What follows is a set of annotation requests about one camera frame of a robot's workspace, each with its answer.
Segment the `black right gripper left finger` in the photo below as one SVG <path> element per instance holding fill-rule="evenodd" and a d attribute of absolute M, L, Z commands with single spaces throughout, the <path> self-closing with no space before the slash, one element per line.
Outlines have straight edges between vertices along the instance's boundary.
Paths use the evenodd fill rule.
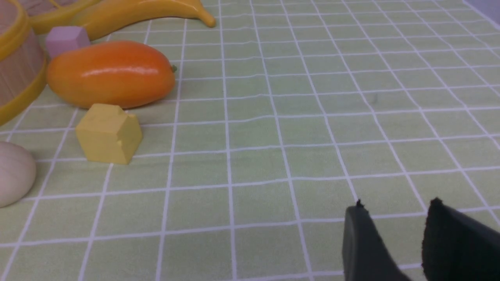
<path fill-rule="evenodd" d="M 345 210 L 342 260 L 345 281 L 410 280 L 389 254 L 360 199 Z"/>

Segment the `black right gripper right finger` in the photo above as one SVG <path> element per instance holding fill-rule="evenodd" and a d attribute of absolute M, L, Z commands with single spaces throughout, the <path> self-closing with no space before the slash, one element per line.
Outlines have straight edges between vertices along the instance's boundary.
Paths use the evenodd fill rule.
<path fill-rule="evenodd" d="M 435 198 L 427 211 L 421 257 L 428 281 L 498 281 L 500 234 Z"/>

